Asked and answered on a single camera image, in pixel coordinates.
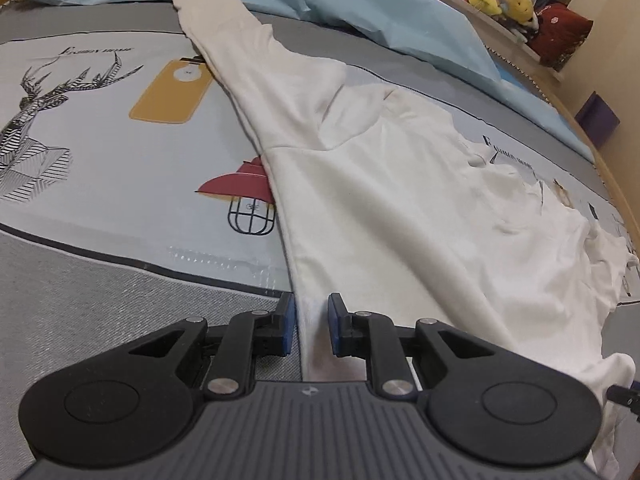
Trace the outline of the grey printed bed sheet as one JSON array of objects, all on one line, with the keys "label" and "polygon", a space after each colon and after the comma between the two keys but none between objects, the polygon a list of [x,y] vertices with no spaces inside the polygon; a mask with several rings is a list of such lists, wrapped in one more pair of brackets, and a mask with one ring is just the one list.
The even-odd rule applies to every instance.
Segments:
[{"label": "grey printed bed sheet", "polygon": [[[357,35],[255,18],[288,50],[342,62],[355,84],[382,82],[431,100],[466,140],[491,149],[494,164],[547,183],[565,206],[622,238],[634,259],[596,170],[533,122],[430,63]],[[630,356],[636,374],[602,396],[582,382],[602,410],[587,457],[541,469],[482,463],[439,437],[414,405],[376,396],[362,359],[349,358],[363,366],[356,379],[304,377],[296,297],[262,156],[171,6],[14,6],[2,12],[1,38],[3,478],[615,474],[639,396],[636,341],[623,328],[625,308],[639,302],[636,260],[602,328],[603,354]],[[290,354],[259,359],[251,393],[207,403],[160,454],[104,469],[35,458],[18,409],[38,380],[185,318],[218,326],[272,310],[286,292],[295,301]]]}]

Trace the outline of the purple box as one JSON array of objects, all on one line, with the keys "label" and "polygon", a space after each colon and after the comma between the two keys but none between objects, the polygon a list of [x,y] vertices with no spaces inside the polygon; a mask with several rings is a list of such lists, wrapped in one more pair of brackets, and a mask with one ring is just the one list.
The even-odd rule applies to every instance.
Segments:
[{"label": "purple box", "polygon": [[590,94],[575,119],[596,148],[605,144],[620,124],[620,118],[597,92]]}]

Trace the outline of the wooden bed frame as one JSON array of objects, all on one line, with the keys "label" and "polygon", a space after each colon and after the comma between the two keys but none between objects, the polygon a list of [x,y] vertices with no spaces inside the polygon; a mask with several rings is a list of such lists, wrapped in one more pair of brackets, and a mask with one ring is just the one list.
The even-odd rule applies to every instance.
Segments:
[{"label": "wooden bed frame", "polygon": [[608,165],[606,164],[602,155],[588,138],[585,130],[578,124],[578,122],[576,122],[574,115],[564,105],[562,100],[555,94],[554,90],[558,86],[558,81],[550,75],[548,68],[545,67],[540,68],[539,70],[535,70],[533,75],[528,75],[528,78],[533,81],[534,84],[536,84],[539,92],[543,93],[550,104],[564,117],[564,119],[570,125],[570,128],[575,131],[582,143],[586,144],[590,149],[590,152],[594,157],[594,168],[596,168],[600,179],[602,180],[606,190],[608,191],[608,195],[611,197],[612,204],[616,207],[616,209],[622,216],[627,232],[631,237],[632,244],[634,244],[634,248],[638,249],[639,222],[634,216],[634,212],[632,211],[631,206],[626,199],[626,196],[616,182],[614,174],[612,174],[611,169],[608,168]]}]

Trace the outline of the dark red cushion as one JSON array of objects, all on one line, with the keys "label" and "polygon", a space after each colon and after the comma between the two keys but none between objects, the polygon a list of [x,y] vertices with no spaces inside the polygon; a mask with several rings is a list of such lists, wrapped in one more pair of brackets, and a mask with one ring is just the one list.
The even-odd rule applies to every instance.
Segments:
[{"label": "dark red cushion", "polygon": [[589,36],[593,20],[570,10],[562,3],[552,2],[538,13],[538,32],[529,47],[539,56],[539,62],[559,72]]}]

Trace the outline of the window sill ledge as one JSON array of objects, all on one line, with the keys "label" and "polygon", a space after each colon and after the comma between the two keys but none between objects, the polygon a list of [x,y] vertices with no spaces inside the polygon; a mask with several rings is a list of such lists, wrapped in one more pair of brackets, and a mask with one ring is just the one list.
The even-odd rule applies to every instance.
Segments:
[{"label": "window sill ledge", "polygon": [[464,0],[440,1],[464,14],[486,47],[499,53],[528,76],[539,78],[552,86],[564,81],[564,76],[561,73],[540,64],[538,54],[520,36],[514,35],[497,21],[474,9]]}]

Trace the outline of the white long-sleeve shirt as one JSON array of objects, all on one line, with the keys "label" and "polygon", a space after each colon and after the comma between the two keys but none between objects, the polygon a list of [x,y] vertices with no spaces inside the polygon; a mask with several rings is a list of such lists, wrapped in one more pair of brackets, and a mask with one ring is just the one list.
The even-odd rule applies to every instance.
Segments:
[{"label": "white long-sleeve shirt", "polygon": [[262,156],[298,309],[302,371],[334,358],[326,300],[408,325],[438,318],[569,374],[597,396],[629,385],[602,328],[634,261],[625,241],[547,183],[494,164],[416,92],[355,84],[345,64],[288,50],[241,0],[172,0]]}]

